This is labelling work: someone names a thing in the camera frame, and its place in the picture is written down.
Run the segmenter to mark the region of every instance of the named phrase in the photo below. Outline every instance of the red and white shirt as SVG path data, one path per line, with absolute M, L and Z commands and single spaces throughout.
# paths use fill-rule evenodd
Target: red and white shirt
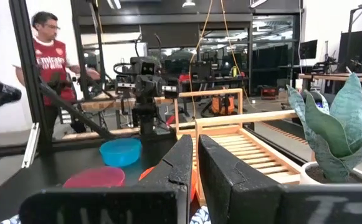
M 34 37 L 33 43 L 43 81 L 49 82 L 54 73 L 60 73 L 60 79 L 66 80 L 66 67 L 76 65 L 76 63 L 71 63 L 67 59 L 66 45 L 58 40 L 45 43 L 37 39 L 37 37 Z M 14 63 L 14 66 L 21 68 L 20 58 Z M 62 90 L 60 96 L 65 101 L 73 102 L 76 100 L 73 90 L 68 87 Z M 44 96 L 44 104 L 51 105 L 52 102 L 48 97 Z

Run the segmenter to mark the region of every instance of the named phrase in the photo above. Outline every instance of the white pot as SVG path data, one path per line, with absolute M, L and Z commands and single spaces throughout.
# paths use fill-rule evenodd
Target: white pot
M 315 180 L 313 180 L 311 177 L 308 176 L 308 174 L 305 172 L 308 168 L 312 166 L 317 166 L 317 162 L 308 162 L 302 166 L 301 174 L 300 174 L 300 184 L 321 184 Z M 358 176 L 362 177 L 362 171 L 359 169 L 353 169 L 353 172 Z

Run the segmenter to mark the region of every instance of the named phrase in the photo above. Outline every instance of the blue bowl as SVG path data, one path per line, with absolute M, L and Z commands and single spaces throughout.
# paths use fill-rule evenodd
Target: blue bowl
M 103 161 L 108 166 L 125 167 L 139 159 L 142 143 L 139 139 L 124 138 L 100 146 Z

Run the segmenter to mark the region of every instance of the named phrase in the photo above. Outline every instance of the computer screen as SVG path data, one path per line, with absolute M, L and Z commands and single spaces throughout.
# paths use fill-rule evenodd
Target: computer screen
M 300 44 L 301 59 L 315 59 L 317 57 L 318 40 L 311 40 Z

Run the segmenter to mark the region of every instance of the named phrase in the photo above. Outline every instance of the desk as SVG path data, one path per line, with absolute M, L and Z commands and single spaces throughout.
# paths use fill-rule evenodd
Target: desk
M 113 97 L 119 97 L 115 91 L 109 91 L 109 93 L 113 96 Z M 95 101 L 95 102 L 85 102 L 85 103 L 81 103 L 81 108 L 84 111 L 96 111 L 96 110 L 105 110 L 105 109 L 109 109 L 109 108 L 115 108 L 116 110 L 120 110 L 121 109 L 121 99 L 116 99 L 116 100 L 111 100 L 109 99 L 109 97 L 104 94 L 101 93 L 99 95 L 97 95 L 96 97 L 93 98 L 94 100 L 102 100 L 102 101 Z M 135 105 L 135 99 L 134 98 L 130 98 L 130 99 L 124 99 L 124 107 L 125 109 L 128 108 L 133 108 Z M 173 100 L 171 99 L 165 99 L 164 97 L 156 97 L 155 98 L 156 104 L 160 105 L 160 104 L 170 104 L 173 102 Z
M 305 74 L 299 74 L 299 78 L 303 79 L 303 89 L 309 90 L 311 89 L 311 80 L 317 79 L 317 80 L 332 80 L 332 81 L 341 81 L 345 82 L 347 81 L 347 78 L 349 77 L 349 73 L 337 73 L 337 74 L 331 74 L 331 75 L 305 75 Z M 362 82 L 362 73 L 357 73 L 358 78 Z M 333 83 L 332 87 L 332 94 L 337 94 L 335 92 L 335 83 Z
M 152 139 L 142 138 L 141 141 L 143 147 L 140 159 L 122 168 L 125 185 L 137 183 L 143 171 L 157 165 L 176 143 L 176 136 L 165 134 Z M 0 186 L 0 221 L 17 214 L 20 204 L 28 196 L 41 189 L 61 186 L 68 178 L 85 169 L 104 165 L 98 148 L 36 157 L 30 168 L 21 169 Z

